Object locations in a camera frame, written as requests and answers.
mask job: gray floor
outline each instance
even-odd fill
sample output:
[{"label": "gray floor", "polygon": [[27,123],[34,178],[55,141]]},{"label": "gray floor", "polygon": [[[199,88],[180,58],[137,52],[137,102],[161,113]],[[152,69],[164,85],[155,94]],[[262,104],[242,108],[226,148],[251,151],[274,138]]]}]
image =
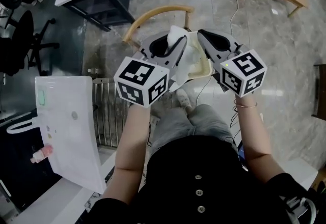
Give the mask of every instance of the gray floor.
[{"label": "gray floor", "polygon": [[[289,19],[287,15],[295,6],[284,0],[241,0],[232,28],[233,36],[255,49],[268,65],[264,84],[255,96],[275,157],[278,160],[301,157],[318,169],[326,161],[326,123],[311,117],[315,91],[313,65],[326,62],[326,0],[308,1],[309,9],[302,9]],[[195,7],[192,31],[213,28],[230,33],[229,21],[237,9],[236,0],[131,0],[129,9],[137,18],[154,7],[172,4]],[[141,42],[148,35],[168,30],[172,24],[183,25],[183,19],[182,13],[161,14],[142,26],[135,37]],[[106,33],[87,25],[84,74],[88,68],[96,67],[101,69],[101,76],[114,75],[123,58],[133,51],[121,40],[129,27],[116,26]],[[193,103],[208,80],[194,80],[184,86]],[[233,99],[230,91],[223,93],[212,80],[198,103],[212,105],[229,122],[234,113]],[[173,94],[168,93],[155,104],[153,112],[159,106],[167,108],[175,104]],[[235,134],[239,126],[231,129]]]},{"label": "gray floor", "polygon": [[[56,7],[56,0],[44,0],[35,6],[22,5],[15,10],[13,18],[17,21],[26,10],[30,10],[34,20],[34,32],[39,33],[48,19],[55,18],[56,24],[49,25],[42,43],[58,42],[59,49],[46,48],[40,51],[42,69],[49,70],[52,75],[79,75],[82,72],[83,50],[86,22],[64,7]],[[0,19],[0,26],[6,22]],[[6,30],[0,28],[1,37],[11,37],[14,27]],[[0,119],[21,114],[34,109],[35,76],[37,67],[25,68],[13,76],[6,77],[6,84],[0,83]]]}]

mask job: bracelet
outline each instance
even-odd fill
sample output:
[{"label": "bracelet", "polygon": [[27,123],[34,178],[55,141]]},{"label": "bracelet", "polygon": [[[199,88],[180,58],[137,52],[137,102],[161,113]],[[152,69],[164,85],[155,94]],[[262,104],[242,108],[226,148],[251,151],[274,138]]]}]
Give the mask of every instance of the bracelet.
[{"label": "bracelet", "polygon": [[256,104],[253,105],[253,106],[240,105],[240,104],[237,104],[237,103],[236,103],[236,100],[235,100],[235,99],[234,99],[234,104],[237,105],[237,106],[239,106],[239,107],[243,107],[243,108],[254,108],[254,107],[256,107],[256,106],[258,105],[257,102],[256,102]]}]

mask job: metal rack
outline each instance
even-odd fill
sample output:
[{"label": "metal rack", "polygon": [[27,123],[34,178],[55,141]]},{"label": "metal rack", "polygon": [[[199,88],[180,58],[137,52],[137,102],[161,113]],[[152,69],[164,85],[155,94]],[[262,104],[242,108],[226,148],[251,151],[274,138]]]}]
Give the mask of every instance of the metal rack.
[{"label": "metal rack", "polygon": [[117,148],[127,117],[128,102],[117,96],[112,79],[93,80],[93,113],[99,146]]}]

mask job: person's right arm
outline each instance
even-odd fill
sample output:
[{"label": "person's right arm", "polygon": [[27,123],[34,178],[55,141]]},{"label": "person's right arm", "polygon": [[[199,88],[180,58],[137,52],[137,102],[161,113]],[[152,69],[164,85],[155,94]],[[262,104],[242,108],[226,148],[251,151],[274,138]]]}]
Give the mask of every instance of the person's right arm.
[{"label": "person's right arm", "polygon": [[[242,98],[236,96],[235,99],[236,103],[242,106],[254,106],[256,104],[253,94],[248,94]],[[271,155],[269,136],[257,108],[245,108],[239,105],[237,110],[244,156],[250,171],[257,179],[266,183],[284,171]]]}]

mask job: gray pants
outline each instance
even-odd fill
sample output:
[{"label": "gray pants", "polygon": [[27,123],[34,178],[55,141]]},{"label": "gray pants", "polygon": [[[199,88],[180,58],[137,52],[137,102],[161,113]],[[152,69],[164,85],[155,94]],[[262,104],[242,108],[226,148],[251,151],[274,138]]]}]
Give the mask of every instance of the gray pants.
[{"label": "gray pants", "polygon": [[161,118],[154,131],[151,155],[169,142],[190,135],[214,136],[238,152],[229,126],[211,106],[201,104],[188,117],[182,108],[173,108]]}]

